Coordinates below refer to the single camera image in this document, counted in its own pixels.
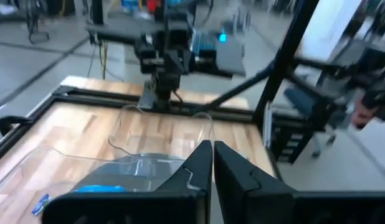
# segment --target blue led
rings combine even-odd
[[[220,42],[225,42],[226,39],[227,39],[227,35],[225,35],[225,34],[221,34],[221,35],[219,36],[219,41],[220,41]]]
[[[126,189],[121,186],[88,185],[77,189],[75,192],[126,192]]]

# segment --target clear plastic bag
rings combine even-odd
[[[145,113],[136,106],[121,109],[108,138],[116,159],[125,156],[185,160],[202,140],[212,140],[212,118]]]

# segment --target wooden tabletop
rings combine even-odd
[[[67,77],[62,85],[131,95],[140,95],[143,91],[140,85],[80,77]],[[184,101],[195,103],[205,103],[217,97],[181,90],[178,93]],[[247,108],[248,104],[245,99],[233,98],[223,106]],[[9,181],[0,183],[0,223],[38,223],[39,219],[31,211],[36,201],[39,201],[42,191],[49,191],[45,186],[64,178],[77,182],[90,170],[82,172],[73,167],[74,162],[68,161],[64,165],[63,159],[53,157],[51,152],[42,154],[41,151],[52,148],[70,156],[114,160],[125,153],[108,144],[111,133],[112,144],[132,154],[163,153],[180,159],[187,158],[202,139],[221,140],[275,177],[260,134],[253,124],[213,121],[211,133],[211,123],[207,118],[187,119],[138,111],[122,113],[120,117],[119,114],[120,110],[113,108],[69,103],[52,105],[0,160],[0,181],[11,173],[7,176]],[[142,136],[149,137],[142,141]],[[40,148],[39,155],[24,162],[22,169],[12,170],[28,153],[37,148]],[[67,183],[64,188],[70,190],[72,186]]]

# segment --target blue light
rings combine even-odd
[[[227,39],[227,35],[225,35],[225,34],[221,34],[221,35],[219,36],[219,41],[220,41],[220,42],[225,42],[226,39]]]

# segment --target metal pole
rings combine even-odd
[[[91,10],[93,23],[95,25],[104,25],[102,0],[92,0]]]
[[[303,0],[295,14],[283,44],[274,59],[274,68],[260,97],[252,117],[257,126],[262,129],[266,103],[273,101],[280,88],[282,80],[287,77],[288,69],[294,62],[295,52],[306,31],[319,0]]]
[[[248,88],[252,87],[256,83],[261,82],[262,80],[268,78],[269,75],[271,74],[272,70],[273,70],[272,64],[270,64],[265,70],[256,74],[254,77],[248,79],[247,81],[243,82],[242,84],[235,87],[234,89],[221,95],[220,97],[218,97],[214,101],[207,103],[207,104],[203,105],[202,107],[198,108],[198,111],[209,111],[209,110],[213,110],[213,109],[217,108],[218,106],[220,106],[222,103],[229,100],[233,96],[238,95],[239,93],[247,90]]]

